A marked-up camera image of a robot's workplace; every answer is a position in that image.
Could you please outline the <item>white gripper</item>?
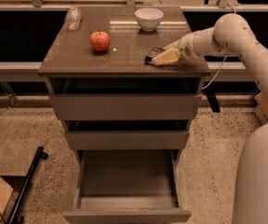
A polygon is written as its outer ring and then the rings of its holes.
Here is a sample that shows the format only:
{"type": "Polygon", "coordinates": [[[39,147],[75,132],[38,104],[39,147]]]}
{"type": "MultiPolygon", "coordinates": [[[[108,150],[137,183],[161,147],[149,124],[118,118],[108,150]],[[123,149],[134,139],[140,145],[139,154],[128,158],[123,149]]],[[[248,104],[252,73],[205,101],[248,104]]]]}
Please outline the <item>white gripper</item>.
{"type": "Polygon", "coordinates": [[[165,51],[151,59],[151,62],[156,66],[177,62],[180,53],[186,60],[198,58],[194,48],[194,35],[184,35],[179,40],[164,46],[163,49],[165,51]]]}

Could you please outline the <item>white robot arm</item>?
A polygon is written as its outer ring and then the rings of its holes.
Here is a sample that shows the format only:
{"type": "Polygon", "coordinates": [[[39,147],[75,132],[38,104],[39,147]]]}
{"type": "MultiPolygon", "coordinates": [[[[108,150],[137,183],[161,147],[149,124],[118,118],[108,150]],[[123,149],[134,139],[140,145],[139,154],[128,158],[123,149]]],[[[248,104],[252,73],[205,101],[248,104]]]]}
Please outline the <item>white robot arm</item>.
{"type": "MultiPolygon", "coordinates": [[[[189,32],[151,60],[156,66],[204,56],[236,57],[250,82],[268,102],[268,48],[237,13],[219,17],[203,30],[189,32]]],[[[232,224],[268,224],[268,123],[246,140],[240,153],[233,195],[232,224]]]]}

